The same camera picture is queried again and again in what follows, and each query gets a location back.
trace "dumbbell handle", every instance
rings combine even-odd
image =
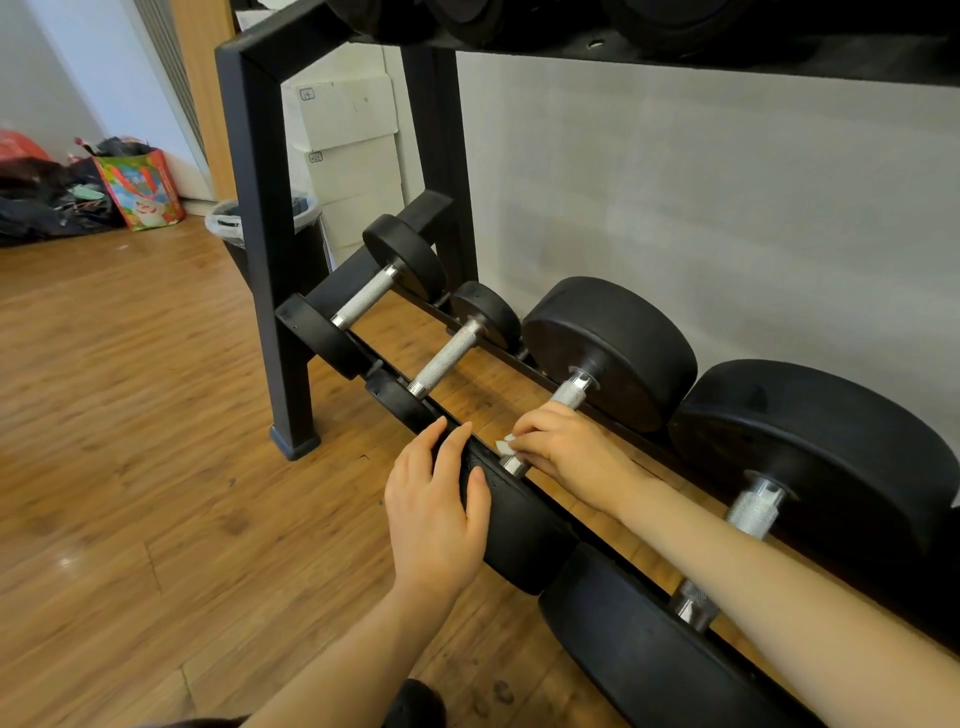
[[[402,269],[403,264],[398,261],[378,271],[363,288],[353,295],[353,298],[344,303],[343,307],[333,314],[330,323],[340,331],[356,324],[361,316],[373,308],[374,303],[386,296],[387,291],[393,288],[394,278]]]
[[[453,334],[436,356],[430,359],[414,377],[407,386],[407,391],[418,400],[430,394],[456,363],[476,346],[483,332],[483,322],[470,316],[460,330]]]
[[[578,369],[570,379],[557,387],[557,391],[553,393],[550,401],[558,401],[570,409],[577,409],[584,403],[587,398],[587,389],[595,381],[592,376]],[[530,470],[530,463],[521,460],[516,455],[504,455],[500,459],[500,465],[507,473],[517,478],[522,478]]]
[[[780,514],[780,503],[785,496],[786,491],[780,485],[759,476],[750,488],[737,496],[724,520],[762,541]],[[684,579],[673,593],[670,608],[698,632],[706,632],[720,614],[720,608],[689,579]]]

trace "trash bin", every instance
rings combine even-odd
[[[324,231],[320,224],[320,203],[312,192],[292,191],[294,208],[294,242],[301,253],[298,261],[300,280],[297,290],[306,294],[326,277]],[[207,213],[206,228],[224,241],[224,247],[236,263],[243,280],[250,286],[250,265],[243,239],[243,221],[236,200],[219,203]]]

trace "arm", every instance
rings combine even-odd
[[[531,464],[709,595],[827,725],[960,720],[960,664],[945,652],[642,471],[572,410],[549,402],[521,417],[514,435]]]
[[[470,423],[447,437],[434,468],[438,420],[400,454],[387,481],[396,579],[373,610],[307,665],[245,723],[247,728],[379,726],[414,662],[443,626],[480,568],[487,544],[490,490],[470,474],[460,503],[460,458]]]

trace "dumbbell rack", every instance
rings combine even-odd
[[[296,291],[304,264],[302,252],[294,243],[280,83],[348,41],[369,42],[355,36],[323,0],[300,0],[220,47],[216,53],[238,199],[244,211],[249,284],[273,408],[271,436],[292,460],[315,448],[320,439],[313,424],[306,366],[309,352],[275,317],[276,308]],[[786,52],[779,59],[767,57],[764,62],[746,63],[713,58],[703,67],[960,85],[960,63],[951,61],[945,48],[949,46],[941,39],[919,36],[799,38],[784,49]],[[402,48],[425,185],[450,196],[457,205],[458,234],[437,246],[450,290],[466,280],[478,278],[457,78],[455,54],[458,49],[467,50],[444,34]],[[610,29],[586,30],[553,47],[523,55],[651,62]],[[341,283],[358,287],[375,270],[370,256],[361,250],[338,270],[335,278],[340,283],[321,286],[325,290],[323,295],[342,299],[344,293],[338,290]],[[448,328],[459,326],[445,299],[427,303],[412,295],[406,298]],[[480,346],[544,389],[555,388],[555,383],[532,366],[535,362],[524,351],[504,352],[483,342]],[[640,435],[589,405],[582,411],[707,493],[730,502],[725,491],[681,462],[665,432]],[[851,567],[792,538],[785,528],[775,526],[773,532],[935,639],[954,649],[960,647],[960,628],[951,610],[942,608],[943,599],[929,596],[928,585],[937,583],[933,567],[913,565],[909,569],[884,572]],[[595,536],[590,542],[612,559],[622,561]],[[636,569],[624,565],[624,569],[627,568],[636,578],[649,582]]]

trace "hand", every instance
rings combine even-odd
[[[510,446],[587,505],[617,518],[626,489],[642,471],[600,428],[565,404],[549,401],[514,425]]]
[[[403,449],[383,499],[394,547],[395,589],[428,592],[452,606],[483,561],[491,496],[483,470],[474,468],[464,512],[460,460],[472,424],[450,433],[434,466],[431,450],[445,429],[441,417]]]

